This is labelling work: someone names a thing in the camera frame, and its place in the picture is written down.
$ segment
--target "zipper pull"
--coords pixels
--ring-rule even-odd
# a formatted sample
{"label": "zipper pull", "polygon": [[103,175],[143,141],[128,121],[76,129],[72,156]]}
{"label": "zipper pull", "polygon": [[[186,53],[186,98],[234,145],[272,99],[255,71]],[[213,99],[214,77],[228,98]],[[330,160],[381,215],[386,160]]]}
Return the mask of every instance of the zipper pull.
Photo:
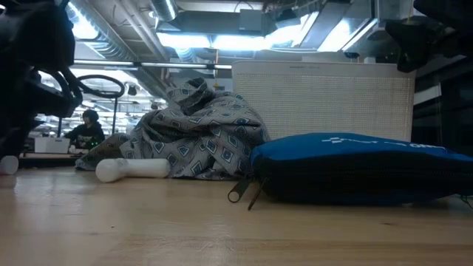
{"label": "zipper pull", "polygon": [[251,208],[253,207],[254,203],[256,202],[256,200],[258,199],[259,195],[261,194],[261,190],[263,189],[263,186],[265,185],[266,181],[268,181],[269,177],[266,177],[263,182],[261,183],[261,185],[259,186],[258,188],[258,191],[256,192],[256,194],[254,195],[253,199],[251,200],[250,202],[250,205],[248,206],[248,210],[251,211]]}
{"label": "zipper pull", "polygon": [[[237,203],[242,199],[243,194],[248,189],[248,186],[253,181],[253,178],[248,178],[248,175],[245,175],[242,180],[240,180],[231,190],[228,192],[227,198],[232,203]],[[232,195],[236,193],[238,195],[238,199],[232,199]]]}

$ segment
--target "white object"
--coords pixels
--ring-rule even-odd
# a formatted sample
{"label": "white object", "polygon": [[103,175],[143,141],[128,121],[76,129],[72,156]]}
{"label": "white object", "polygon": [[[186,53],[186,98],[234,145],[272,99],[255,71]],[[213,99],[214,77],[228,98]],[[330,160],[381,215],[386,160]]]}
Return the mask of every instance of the white object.
{"label": "white object", "polygon": [[124,177],[167,177],[171,165],[166,159],[105,159],[99,162],[95,173],[104,182],[114,182]]}
{"label": "white object", "polygon": [[69,149],[70,139],[60,137],[35,138],[35,152],[66,154]]}
{"label": "white object", "polygon": [[0,160],[0,175],[11,175],[18,171],[18,158],[5,156]]}
{"label": "white object", "polygon": [[311,132],[410,140],[415,72],[396,65],[238,61],[232,76],[273,140]]}

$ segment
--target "black jacket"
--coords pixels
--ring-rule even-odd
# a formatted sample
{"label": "black jacket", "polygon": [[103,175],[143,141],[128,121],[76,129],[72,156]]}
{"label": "black jacket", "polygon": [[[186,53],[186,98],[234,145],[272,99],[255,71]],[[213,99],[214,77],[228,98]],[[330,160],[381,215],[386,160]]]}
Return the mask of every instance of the black jacket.
{"label": "black jacket", "polygon": [[102,125],[99,122],[95,122],[90,127],[85,124],[76,126],[64,136],[69,138],[71,145],[77,149],[91,149],[105,140]]}

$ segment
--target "desk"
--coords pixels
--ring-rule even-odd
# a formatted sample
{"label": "desk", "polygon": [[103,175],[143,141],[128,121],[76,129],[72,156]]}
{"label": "desk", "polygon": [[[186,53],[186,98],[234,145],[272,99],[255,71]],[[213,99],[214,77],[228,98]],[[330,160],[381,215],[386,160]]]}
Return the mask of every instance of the desk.
{"label": "desk", "polygon": [[288,205],[233,183],[127,179],[69,168],[0,177],[0,265],[471,265],[473,211]]}

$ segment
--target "white box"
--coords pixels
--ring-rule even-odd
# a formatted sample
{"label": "white box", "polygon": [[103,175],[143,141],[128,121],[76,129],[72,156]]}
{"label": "white box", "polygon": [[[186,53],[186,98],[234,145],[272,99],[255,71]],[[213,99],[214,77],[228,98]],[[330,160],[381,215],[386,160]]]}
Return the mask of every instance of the white box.
{"label": "white box", "polygon": [[234,92],[265,122],[272,140],[351,132],[410,141],[415,72],[394,64],[238,61]]}
{"label": "white box", "polygon": [[66,154],[69,150],[68,138],[37,137],[35,138],[35,152]]}

